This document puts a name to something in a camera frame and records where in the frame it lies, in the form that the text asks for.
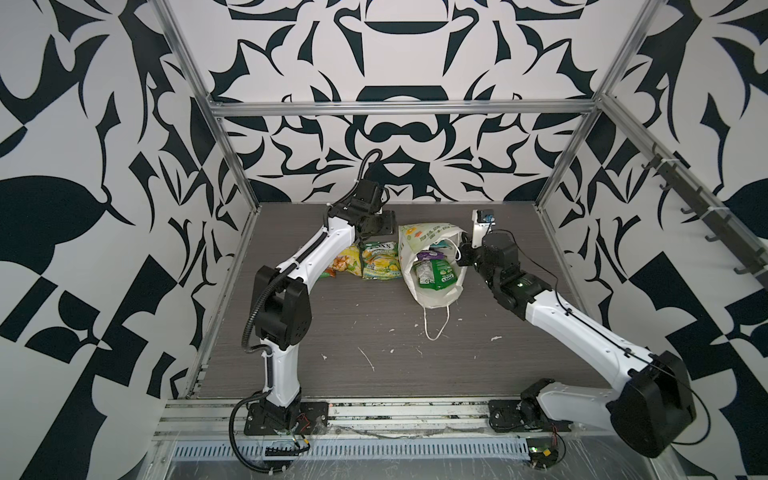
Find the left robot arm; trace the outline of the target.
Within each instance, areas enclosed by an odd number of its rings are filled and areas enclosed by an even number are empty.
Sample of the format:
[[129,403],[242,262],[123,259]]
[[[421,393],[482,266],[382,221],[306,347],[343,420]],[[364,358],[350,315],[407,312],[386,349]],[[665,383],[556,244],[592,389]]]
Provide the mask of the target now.
[[388,198],[380,183],[356,181],[349,193],[327,207],[322,226],[294,255],[256,273],[241,348],[263,357],[265,383],[247,402],[248,434],[288,431],[296,424],[301,403],[299,344],[312,322],[311,291],[343,250],[394,232],[395,214],[384,208]]

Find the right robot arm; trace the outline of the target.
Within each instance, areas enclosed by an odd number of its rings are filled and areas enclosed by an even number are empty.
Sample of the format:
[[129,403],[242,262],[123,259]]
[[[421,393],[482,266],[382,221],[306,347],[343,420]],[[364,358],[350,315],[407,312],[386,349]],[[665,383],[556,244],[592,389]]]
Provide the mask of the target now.
[[463,234],[459,255],[460,266],[473,267],[500,306],[551,335],[607,382],[597,389],[539,381],[524,399],[546,419],[610,431],[648,458],[658,457],[696,420],[684,362],[620,337],[524,271],[510,232]]

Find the floral paper gift bag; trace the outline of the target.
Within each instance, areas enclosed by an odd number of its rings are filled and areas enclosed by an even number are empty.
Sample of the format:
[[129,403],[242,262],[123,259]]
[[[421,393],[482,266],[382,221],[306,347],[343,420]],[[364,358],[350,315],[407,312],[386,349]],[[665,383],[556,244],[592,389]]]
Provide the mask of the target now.
[[[463,293],[466,268],[460,243],[465,233],[444,222],[411,223],[398,227],[398,254],[402,278],[414,300],[423,310],[424,333],[437,341],[450,321],[450,308]],[[428,310],[444,310],[445,321],[433,331]]]

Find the yellow chips snack bag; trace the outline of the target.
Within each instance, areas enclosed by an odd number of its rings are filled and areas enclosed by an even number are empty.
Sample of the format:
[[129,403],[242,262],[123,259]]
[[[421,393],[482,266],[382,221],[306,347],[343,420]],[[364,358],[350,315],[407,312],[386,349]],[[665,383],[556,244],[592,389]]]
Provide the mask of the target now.
[[321,274],[322,278],[335,278],[339,272],[347,272],[357,277],[363,276],[360,249],[356,245],[344,249]]

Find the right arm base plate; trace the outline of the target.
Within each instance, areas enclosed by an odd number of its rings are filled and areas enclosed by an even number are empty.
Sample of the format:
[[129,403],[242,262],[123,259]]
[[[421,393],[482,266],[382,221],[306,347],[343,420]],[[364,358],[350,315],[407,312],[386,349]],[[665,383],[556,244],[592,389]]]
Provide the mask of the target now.
[[554,432],[571,430],[570,421],[548,418],[535,400],[491,400],[488,402],[490,428],[497,433]]

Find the yellow green snack bag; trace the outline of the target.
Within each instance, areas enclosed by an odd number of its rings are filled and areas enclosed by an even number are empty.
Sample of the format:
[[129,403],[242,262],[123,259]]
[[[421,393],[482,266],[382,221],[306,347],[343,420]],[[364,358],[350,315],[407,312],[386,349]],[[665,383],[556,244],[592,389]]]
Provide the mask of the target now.
[[368,242],[363,245],[363,271],[366,280],[395,280],[402,277],[397,243]]

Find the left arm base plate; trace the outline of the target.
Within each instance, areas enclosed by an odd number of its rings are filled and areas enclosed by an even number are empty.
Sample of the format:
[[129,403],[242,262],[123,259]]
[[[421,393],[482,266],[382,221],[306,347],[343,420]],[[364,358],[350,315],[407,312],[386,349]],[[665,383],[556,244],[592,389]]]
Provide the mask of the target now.
[[280,407],[260,400],[248,405],[243,433],[246,436],[266,436],[291,432],[311,435],[324,430],[328,424],[329,404],[295,400]]

